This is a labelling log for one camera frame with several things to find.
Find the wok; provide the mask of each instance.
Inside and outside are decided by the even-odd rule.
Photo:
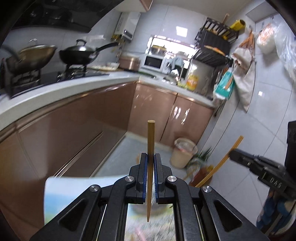
[[[2,45],[2,48],[12,55],[6,59],[6,63],[8,70],[15,76],[43,68],[51,60],[57,49],[55,45],[35,45],[16,53],[7,45]]]
[[[91,47],[86,46],[86,43],[87,42],[84,39],[78,39],[76,40],[76,45],[61,50],[59,52],[61,60],[67,65],[88,65],[97,58],[100,51],[118,46],[118,43],[114,42],[93,50]]]

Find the black metal rack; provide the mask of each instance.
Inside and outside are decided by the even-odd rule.
[[[223,56],[222,54],[205,47],[199,47],[192,58],[212,67],[218,67],[222,65],[232,66],[233,64],[232,58]]]
[[[214,19],[207,18],[206,22],[195,37],[197,49],[193,59],[203,62],[212,67],[222,65],[232,65],[233,59],[228,55],[230,53],[230,44],[238,38],[238,32],[229,26],[222,24]],[[208,49],[205,46],[217,48],[226,56]]]
[[[219,36],[222,40],[225,40],[229,43],[233,43],[239,37],[238,31],[234,31],[229,26],[211,18],[207,18],[206,22],[200,29],[200,32],[203,32],[203,30],[214,32],[216,36]]]

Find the kitchen counter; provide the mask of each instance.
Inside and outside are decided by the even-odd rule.
[[[110,72],[108,76],[85,77],[47,85],[12,99],[5,93],[0,95],[0,131],[23,116],[58,100],[90,90],[134,81],[175,92],[181,97],[195,101],[206,107],[215,107],[212,101],[204,96],[176,85],[170,85],[161,80],[153,79],[139,73],[118,71]]]

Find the brown cabinet door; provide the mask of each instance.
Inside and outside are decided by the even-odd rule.
[[[184,137],[197,143],[212,113],[213,109],[178,96],[160,142],[173,147]]]
[[[115,145],[127,130],[135,88],[130,84],[90,93],[21,129],[21,141],[39,176],[54,175],[103,130]]]
[[[103,132],[63,176],[89,177],[95,171],[127,130],[135,88],[132,84],[101,93]]]
[[[151,7],[151,4],[153,2],[153,0],[140,0],[140,2],[142,3],[144,9],[146,11],[149,11],[150,7]]]
[[[54,175],[102,132],[102,101],[100,94],[90,94],[20,130],[23,146],[40,177]]]
[[[159,142],[176,95],[137,84],[128,131],[147,137],[147,121],[155,120],[155,141]]]
[[[12,213],[7,217],[8,222],[12,222],[10,226],[20,233],[20,236],[28,232],[33,235],[31,230],[22,232],[25,224],[15,228],[20,223],[14,223],[11,216],[15,215],[28,226],[38,229],[43,226],[45,179],[38,178],[31,163],[26,159],[16,133],[0,143],[0,170],[0,203]]]

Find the towel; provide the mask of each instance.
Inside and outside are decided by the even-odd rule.
[[[179,67],[182,67],[184,65],[184,61],[180,57],[171,58],[169,59],[168,63],[172,65],[172,70],[176,68],[176,65]]]

